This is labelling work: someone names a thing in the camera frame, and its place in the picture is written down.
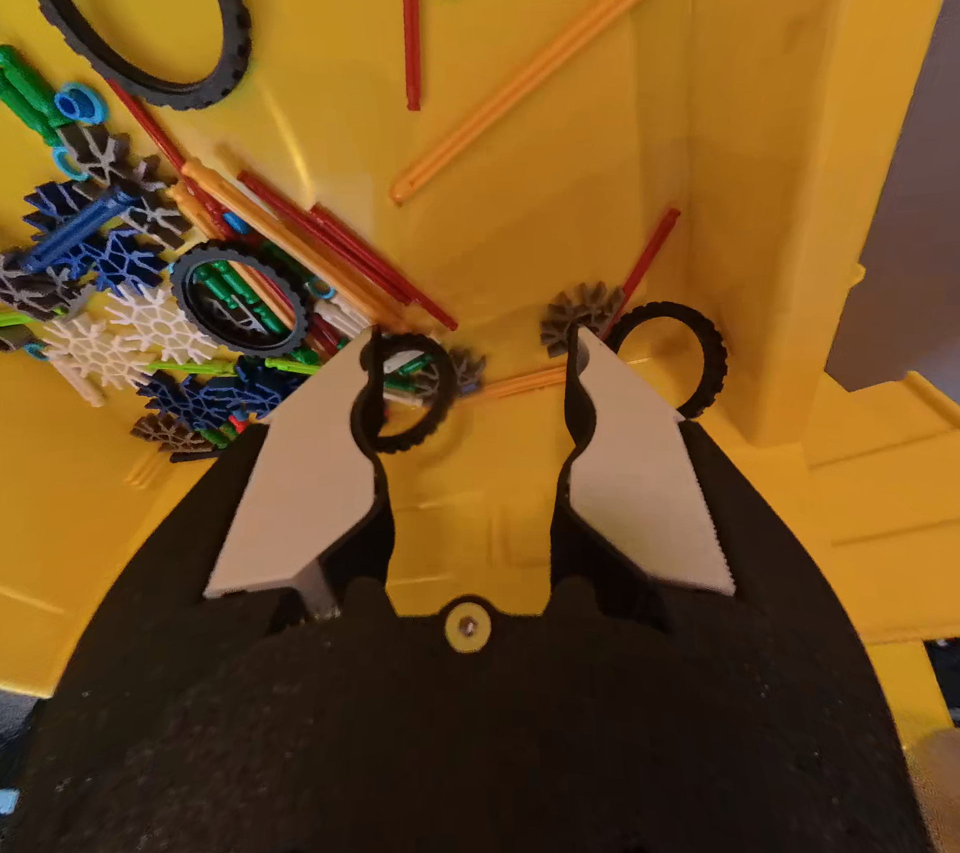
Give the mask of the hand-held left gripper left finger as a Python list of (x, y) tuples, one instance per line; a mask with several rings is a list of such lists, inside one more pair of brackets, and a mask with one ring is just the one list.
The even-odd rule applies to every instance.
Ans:
[(363, 581), (396, 612), (395, 523), (369, 436), (383, 412), (380, 348), (368, 328), (272, 412), (206, 600), (291, 588), (310, 614), (332, 614)]

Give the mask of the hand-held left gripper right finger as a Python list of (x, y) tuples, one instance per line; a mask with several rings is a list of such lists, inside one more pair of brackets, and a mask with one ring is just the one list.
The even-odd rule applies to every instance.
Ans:
[(736, 595), (682, 415), (584, 327), (563, 404), (574, 448), (558, 477), (553, 588), (584, 580), (604, 614), (662, 614), (661, 585)]

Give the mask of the pile of coloured rods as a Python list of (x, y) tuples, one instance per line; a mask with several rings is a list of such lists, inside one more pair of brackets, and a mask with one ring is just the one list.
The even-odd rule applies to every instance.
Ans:
[[(73, 0), (162, 79), (215, 66), (217, 0)], [(105, 100), (94, 127), (45, 120), (2, 83), (2, 349), (46, 341), (82, 402), (164, 383), (215, 351), (305, 346), (360, 326), (506, 361), (475, 335), (523, 320), (541, 359), (548, 295), (613, 287), (646, 235), (638, 148), (642, 0), (412, 198), (390, 188), (599, 0), (419, 0), (421, 105), (407, 106), (404, 0), (245, 0), (246, 75), (198, 111), (151, 104), (75, 53), (37, 0), (2, 0), (2, 55), (40, 86)]]

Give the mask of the grey snowflake connector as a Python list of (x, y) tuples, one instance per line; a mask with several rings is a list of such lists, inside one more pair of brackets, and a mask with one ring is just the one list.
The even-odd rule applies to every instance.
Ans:
[(539, 341), (550, 359), (568, 352), (570, 330), (585, 327), (602, 335), (624, 303), (621, 286), (604, 282), (579, 283), (563, 291), (544, 308), (539, 320)]

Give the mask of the large black rubber tyre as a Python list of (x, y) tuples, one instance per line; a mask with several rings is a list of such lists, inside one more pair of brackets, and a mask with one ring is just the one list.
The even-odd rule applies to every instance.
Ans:
[(190, 82), (155, 76), (113, 48), (74, 0), (36, 0), (46, 21), (67, 46), (104, 79), (131, 95), (176, 111), (198, 111), (221, 103), (246, 76), (252, 56), (252, 19), (245, 0), (217, 0), (222, 43), (210, 72)]

